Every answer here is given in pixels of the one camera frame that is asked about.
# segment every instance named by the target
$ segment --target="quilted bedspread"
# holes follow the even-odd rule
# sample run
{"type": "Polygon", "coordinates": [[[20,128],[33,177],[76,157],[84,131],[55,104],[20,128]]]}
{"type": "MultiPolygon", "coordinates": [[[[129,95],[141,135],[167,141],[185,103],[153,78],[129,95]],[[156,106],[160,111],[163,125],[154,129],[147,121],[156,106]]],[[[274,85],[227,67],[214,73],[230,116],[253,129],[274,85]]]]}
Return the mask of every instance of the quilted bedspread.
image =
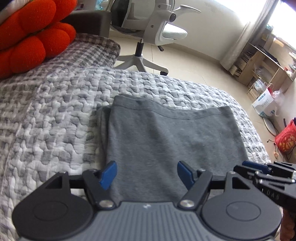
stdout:
{"type": "Polygon", "coordinates": [[[2,240],[17,238],[13,208],[56,172],[74,175],[100,168],[96,109],[112,104],[120,93],[184,110],[228,105],[249,159],[270,161],[246,112],[228,93],[171,77],[111,69],[119,52],[112,40],[80,34],[63,54],[0,83],[2,240]]]}

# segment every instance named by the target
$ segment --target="window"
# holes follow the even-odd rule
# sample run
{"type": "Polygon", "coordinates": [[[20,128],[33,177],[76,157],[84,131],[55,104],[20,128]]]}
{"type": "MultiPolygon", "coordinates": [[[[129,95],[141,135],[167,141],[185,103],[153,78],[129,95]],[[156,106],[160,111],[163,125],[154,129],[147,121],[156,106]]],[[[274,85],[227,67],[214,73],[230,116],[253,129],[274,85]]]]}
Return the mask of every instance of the window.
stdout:
{"type": "Polygon", "coordinates": [[[215,0],[234,11],[243,24],[253,22],[259,16],[266,0],[215,0]]]}
{"type": "Polygon", "coordinates": [[[296,48],[296,12],[286,3],[279,1],[268,24],[274,27],[273,34],[296,48]]]}

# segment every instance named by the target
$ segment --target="curtain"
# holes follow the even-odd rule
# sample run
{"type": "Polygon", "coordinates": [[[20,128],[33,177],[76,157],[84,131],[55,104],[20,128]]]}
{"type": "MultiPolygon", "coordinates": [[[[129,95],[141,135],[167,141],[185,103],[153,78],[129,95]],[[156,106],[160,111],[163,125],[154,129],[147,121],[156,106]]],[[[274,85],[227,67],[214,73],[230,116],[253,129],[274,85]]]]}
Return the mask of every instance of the curtain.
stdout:
{"type": "Polygon", "coordinates": [[[256,41],[256,39],[262,35],[278,1],[279,0],[266,0],[257,19],[245,25],[244,30],[242,31],[238,40],[227,51],[224,58],[220,61],[220,64],[226,70],[229,70],[235,63],[248,42],[253,42],[253,40],[256,41]]]}

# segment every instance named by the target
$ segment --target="tiled floor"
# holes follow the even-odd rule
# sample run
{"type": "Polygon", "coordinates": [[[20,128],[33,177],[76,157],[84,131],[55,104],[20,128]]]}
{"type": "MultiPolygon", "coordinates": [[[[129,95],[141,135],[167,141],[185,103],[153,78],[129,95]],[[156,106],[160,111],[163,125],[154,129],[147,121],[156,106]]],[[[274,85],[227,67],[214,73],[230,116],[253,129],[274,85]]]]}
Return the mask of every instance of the tiled floor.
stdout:
{"type": "MultiPolygon", "coordinates": [[[[136,40],[120,37],[111,38],[120,44],[121,55],[135,53],[136,40]]],[[[160,52],[156,46],[145,44],[143,55],[148,60],[167,67],[171,77],[213,86],[231,94],[248,113],[266,147],[270,159],[274,161],[274,146],[272,142],[267,143],[268,139],[274,140],[274,137],[266,129],[263,119],[253,109],[252,101],[246,95],[247,87],[236,81],[219,65],[167,46],[163,46],[163,48],[165,51],[160,52]]],[[[147,68],[147,71],[159,74],[159,71],[153,69],[147,68]]]]}

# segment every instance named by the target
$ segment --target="red shopping bag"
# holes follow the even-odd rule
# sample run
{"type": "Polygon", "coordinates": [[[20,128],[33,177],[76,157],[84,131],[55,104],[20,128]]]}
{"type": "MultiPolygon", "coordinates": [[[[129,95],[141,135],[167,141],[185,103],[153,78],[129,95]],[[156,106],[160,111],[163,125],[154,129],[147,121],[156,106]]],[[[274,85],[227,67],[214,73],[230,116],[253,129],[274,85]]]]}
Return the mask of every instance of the red shopping bag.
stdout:
{"type": "Polygon", "coordinates": [[[296,118],[291,120],[290,124],[285,127],[275,138],[276,145],[283,153],[290,152],[296,145],[296,118]]]}

